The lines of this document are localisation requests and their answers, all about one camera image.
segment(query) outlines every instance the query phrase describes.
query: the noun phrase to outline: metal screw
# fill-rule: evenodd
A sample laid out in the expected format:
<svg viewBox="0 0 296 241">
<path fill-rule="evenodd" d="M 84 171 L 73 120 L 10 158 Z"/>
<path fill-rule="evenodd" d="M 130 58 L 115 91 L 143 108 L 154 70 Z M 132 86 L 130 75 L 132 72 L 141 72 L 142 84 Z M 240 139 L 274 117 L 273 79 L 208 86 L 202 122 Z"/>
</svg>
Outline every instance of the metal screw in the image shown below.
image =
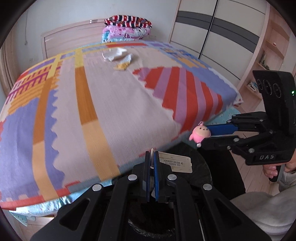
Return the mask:
<svg viewBox="0 0 296 241">
<path fill-rule="evenodd" d="M 208 184 L 208 183 L 204 184 L 202 187 L 203 187 L 203 189 L 205 189 L 206 191 L 210 191 L 210 190 L 212 190 L 212 185 L 211 185 L 211 184 Z"/>
<path fill-rule="evenodd" d="M 134 181 L 134 180 L 137 180 L 137 175 L 135 175 L 135 174 L 131 174 L 131 175 L 129 175 L 128 176 L 128 179 L 130 180 L 130 181 Z"/>
<path fill-rule="evenodd" d="M 97 192 L 102 189 L 102 186 L 100 184 L 95 184 L 95 185 L 93 185 L 92 189 L 93 189 L 93 191 Z"/>
<path fill-rule="evenodd" d="M 168 179 L 171 180 L 171 181 L 174 181 L 174 180 L 177 179 L 177 176 L 175 174 L 169 174 Z"/>
</svg>

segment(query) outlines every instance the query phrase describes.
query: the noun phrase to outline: bed frame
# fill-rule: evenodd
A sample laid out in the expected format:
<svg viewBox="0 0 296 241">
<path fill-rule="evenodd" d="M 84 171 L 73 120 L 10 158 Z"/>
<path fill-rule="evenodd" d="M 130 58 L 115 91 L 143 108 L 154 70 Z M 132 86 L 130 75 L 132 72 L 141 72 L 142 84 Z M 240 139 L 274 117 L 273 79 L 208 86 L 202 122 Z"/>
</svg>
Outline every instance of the bed frame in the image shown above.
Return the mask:
<svg viewBox="0 0 296 241">
<path fill-rule="evenodd" d="M 41 35 L 43 59 L 80 46 L 101 42 L 104 27 L 104 19 L 94 19 L 43 33 Z"/>
</svg>

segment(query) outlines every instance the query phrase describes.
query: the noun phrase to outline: colorful bedspread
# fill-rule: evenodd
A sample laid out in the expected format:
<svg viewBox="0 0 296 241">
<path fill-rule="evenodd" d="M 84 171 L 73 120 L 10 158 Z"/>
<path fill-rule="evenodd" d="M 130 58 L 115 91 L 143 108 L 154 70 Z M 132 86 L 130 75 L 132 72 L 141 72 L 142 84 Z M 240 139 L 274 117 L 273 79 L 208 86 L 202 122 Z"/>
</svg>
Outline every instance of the colorful bedspread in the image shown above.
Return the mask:
<svg viewBox="0 0 296 241">
<path fill-rule="evenodd" d="M 127 48 L 126 71 L 102 51 Z M 207 64 L 160 42 L 87 46 L 24 72 L 0 115 L 0 205 L 63 197 L 144 160 L 241 97 Z"/>
</svg>

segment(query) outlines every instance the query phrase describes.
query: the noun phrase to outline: white card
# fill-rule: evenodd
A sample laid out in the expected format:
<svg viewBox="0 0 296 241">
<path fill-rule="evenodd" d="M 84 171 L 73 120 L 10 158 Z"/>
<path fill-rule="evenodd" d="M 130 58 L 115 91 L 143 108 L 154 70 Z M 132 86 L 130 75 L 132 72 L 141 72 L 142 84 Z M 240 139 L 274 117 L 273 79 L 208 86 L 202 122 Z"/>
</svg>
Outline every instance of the white card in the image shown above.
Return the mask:
<svg viewBox="0 0 296 241">
<path fill-rule="evenodd" d="M 171 166 L 173 172 L 192 173 L 192 163 L 190 157 L 178 156 L 174 154 L 158 152 L 159 161 Z"/>
</svg>

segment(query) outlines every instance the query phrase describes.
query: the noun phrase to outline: sliding wardrobe door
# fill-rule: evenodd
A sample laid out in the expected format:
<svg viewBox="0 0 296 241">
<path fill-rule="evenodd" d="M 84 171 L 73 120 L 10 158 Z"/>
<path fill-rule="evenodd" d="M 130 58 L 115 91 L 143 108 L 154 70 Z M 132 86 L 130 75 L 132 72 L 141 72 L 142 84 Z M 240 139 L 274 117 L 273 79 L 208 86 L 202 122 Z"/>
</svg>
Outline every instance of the sliding wardrobe door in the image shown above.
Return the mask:
<svg viewBox="0 0 296 241">
<path fill-rule="evenodd" d="M 265 0 L 219 0 L 201 60 L 235 86 L 257 46 L 266 11 Z"/>
<path fill-rule="evenodd" d="M 182 0 L 170 43 L 199 56 L 216 0 Z"/>
</svg>

